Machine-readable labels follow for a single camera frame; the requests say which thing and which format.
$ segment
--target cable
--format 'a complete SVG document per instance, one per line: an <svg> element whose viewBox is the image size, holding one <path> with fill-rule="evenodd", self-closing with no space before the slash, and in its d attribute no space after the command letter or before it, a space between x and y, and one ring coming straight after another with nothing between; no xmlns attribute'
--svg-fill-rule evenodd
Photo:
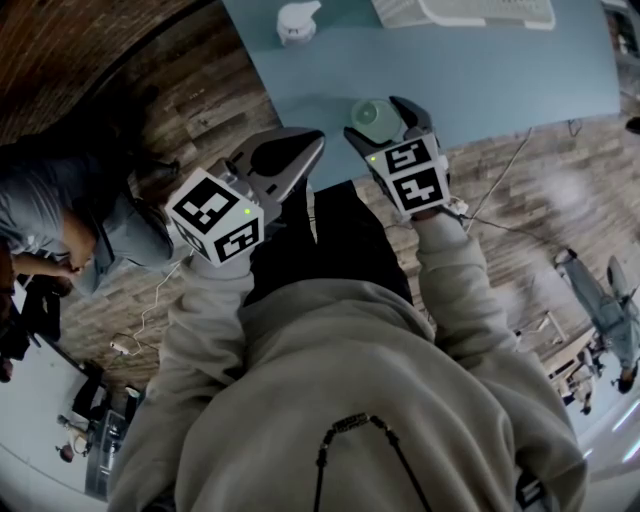
<svg viewBox="0 0 640 512"><path fill-rule="evenodd" d="M469 219L469 225L467 226L467 233L469 231L471 231L471 226L473 226L473 222L476 220L476 217L478 216L478 214L482 211L482 209L485 207L487 201L489 200L489 198L491 197L491 194L494 193L494 191L498 188L498 186L500 185L500 183L502 183L502 180L504 179L504 177L507 175L507 173L511 170L511 168L513 167L513 164L515 163L516 159L518 158L518 156L520 155L520 153L522 153L522 150L525 148L525 146L529 143L529 141L531 140L531 134L533 133L533 127L529 128L529 132L527 133L527 137L524 139L524 142L520 145L520 147L518 148L518 151L516 151L515 155L513 155L513 158L511 159L511 161L509 162L509 165L507 165L507 168L502 172L502 174L500 175L500 177L496 180L496 182L493 184L493 187L491 187L491 190L489 190L489 192L487 193L487 195L484 196L484 198L482 199L482 201L480 201L480 206L478 206L478 209L476 210L476 213L473 214L473 216Z"/></svg>
<svg viewBox="0 0 640 512"><path fill-rule="evenodd" d="M193 256L193 253L195 252L194 249L191 250L191 253L189 254L189 256ZM182 265L182 261L179 261L178 263L176 263L173 268L171 269L171 272L169 272L169 274L167 275L167 277L165 277L159 284L158 286L156 286L156 300L153 304L153 306L151 306L148 309L145 309L142 314L140 315L140 318L142 320L142 326L140 327L140 329L135 332L132 336L129 336L128 334L124 334L122 332L118 332L116 334L113 335L113 338L111 338L111 340L113 341L115 339L116 336L125 336L126 338L129 338L131 340L134 340L137 344L138 344L138 351L134 352L133 354L128 354L129 356L137 356L138 354L140 354L143 350L142 345L145 345L149 348L152 348L155 351L158 351L158 349L156 347L153 347L151 345L149 345L148 343L144 343L138 340L138 336L140 336L144 330L146 329L146 315L147 313L150 313L151 311L153 311L154 309L156 309L160 303L160 288L162 288L162 286L169 280L171 279L171 276L173 274L175 274L176 270L178 270L178 268L180 268L180 265Z"/></svg>
<svg viewBox="0 0 640 512"><path fill-rule="evenodd" d="M466 215L462 215L461 217L463 219L466 219L466 220L471 220L471 217L467 217ZM551 240L548 240L546 238L538 236L535 233L532 233L531 231L527 231L525 229L508 228L507 226L501 226L500 224L496 224L494 222L489 222L488 220L484 220L484 219L479 219L478 217L476 217L474 220L476 220L476 221L478 221L478 222L480 222L482 224L487 224L488 226L493 226L494 228L504 229L505 231L510 231L512 233L520 233L521 235L530 236L531 238L535 238L536 240L538 240L538 242L543 243L545 245L552 245L552 246L558 247L560 249L566 249L566 247L564 245L560 245L557 242L553 242Z"/></svg>

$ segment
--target wooden floor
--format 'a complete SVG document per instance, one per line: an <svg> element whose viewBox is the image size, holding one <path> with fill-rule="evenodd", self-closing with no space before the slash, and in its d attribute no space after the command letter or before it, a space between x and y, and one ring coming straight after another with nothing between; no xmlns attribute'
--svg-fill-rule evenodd
<svg viewBox="0 0 640 512"><path fill-rule="evenodd" d="M220 2L156 40L114 77L102 98L117 105L118 97L139 95L149 85L157 86L160 96L149 112L144 146L167 161L179 160L183 177L228 155L250 134L279 123ZM586 316L552 265L562 247L579 252L598 278L615 253L630 281L640 283L640 138L624 131L625 121L625 116L584 120L577 136L566 123L533 131L480 218L537 238L474 224L471 233L481 241L491 282L513 329L535 329L546 311L552 311L570 335L586 328ZM448 152L452 191L470 204L471 212L525 136L484 140ZM387 227L421 308L413 231L397 225L372 180L363 178L357 185ZM152 180L142 185L142 193L163 197L175 187ZM177 258L184 256L186 248L178 252ZM157 369L167 306L182 290L179 271L160 289L159 306L146 318L139 337L142 351L116 359L109 342L116 337L137 350L135 342L118 333L131 336L140 329L140 314L154 304L156 286L171 270L167 267L161 275L123 268L96 296L69 302L63 313L62 348L76 359L94 359L109 367L116 391L128 382L143 386ZM523 349L548 355L556 349L553 338L550 328L527 335Z"/></svg>

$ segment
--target jeans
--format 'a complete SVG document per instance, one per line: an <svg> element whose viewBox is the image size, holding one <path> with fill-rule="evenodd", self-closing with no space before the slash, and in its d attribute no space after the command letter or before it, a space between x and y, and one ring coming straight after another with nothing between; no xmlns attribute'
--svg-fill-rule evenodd
<svg viewBox="0 0 640 512"><path fill-rule="evenodd" d="M253 254L255 287L245 306L271 292L309 279L351 279L378 284L413 303L407 276L377 217L352 182L315 195L316 243L304 186L282 205L285 225Z"/></svg>
<svg viewBox="0 0 640 512"><path fill-rule="evenodd" d="M117 197L103 227L115 261L106 271L95 259L89 262L82 274L73 280L73 286L83 295L93 294L123 260L141 267L159 268L173 256L173 242L161 216L141 201L132 203L125 194Z"/></svg>

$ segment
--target gray shirt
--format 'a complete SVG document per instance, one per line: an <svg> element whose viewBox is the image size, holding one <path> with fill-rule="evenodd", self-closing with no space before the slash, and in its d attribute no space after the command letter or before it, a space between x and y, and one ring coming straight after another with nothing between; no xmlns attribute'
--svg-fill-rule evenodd
<svg viewBox="0 0 640 512"><path fill-rule="evenodd" d="M62 244L63 208L73 209L101 177L88 154L45 159L20 157L0 164L0 238L13 254L66 254Z"/></svg>

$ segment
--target white cable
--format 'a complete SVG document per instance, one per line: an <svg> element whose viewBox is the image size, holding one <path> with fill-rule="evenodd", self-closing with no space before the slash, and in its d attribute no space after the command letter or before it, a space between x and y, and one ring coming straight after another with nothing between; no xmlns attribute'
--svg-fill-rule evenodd
<svg viewBox="0 0 640 512"><path fill-rule="evenodd" d="M513 158L509 162L509 165L507 165L507 168L502 172L500 177L493 184L493 187L491 187L491 190L489 190L487 195L484 196L482 201L480 201L480 206L478 206L478 209L476 210L476 213L474 213L473 216L471 217L471 219L469 219L469 225L467 226L467 233L469 233L469 231L471 231L471 226L473 225L473 221L476 220L476 217L480 214L482 209L485 207L485 205L487 204L487 201L491 197L491 194L493 194L495 192L495 190L498 188L498 186L500 185L500 183L502 183L502 180L507 175L507 173L511 170L511 168L513 167L513 164L515 163L515 161L518 158L518 156L520 156L520 153L522 152L522 150L529 143L529 140L531 140L531 134L532 133L533 133L533 127L529 128L529 133L527 133L527 137L525 138L524 142L518 148L518 151L516 151L516 154L513 155Z"/></svg>
<svg viewBox="0 0 640 512"><path fill-rule="evenodd" d="M194 253L194 250L191 250L191 254L189 256L193 256L193 253ZM178 268L180 268L180 265L182 265L181 261L176 263L173 266L173 269L171 269L171 272L169 272L169 274L167 275L167 277L165 277L162 280L162 282L160 284L158 284L158 286L156 286L156 301L155 301L155 303L149 309L145 309L142 312L142 315L140 315L140 318L142 319L142 327L140 327L140 330L138 330L138 332L136 332L133 336L131 336L136 341L136 343L138 344L138 351L134 352L133 354L129 354L130 356L137 356L138 354L140 354L140 352L142 352L142 345L138 341L138 336L140 336L144 332L144 330L146 329L145 315L147 313L150 313L151 311L153 311L154 309L156 309L158 307L158 303L160 302L160 288L162 288L162 286L169 279L171 279L171 276L176 272L176 270L178 270Z"/></svg>

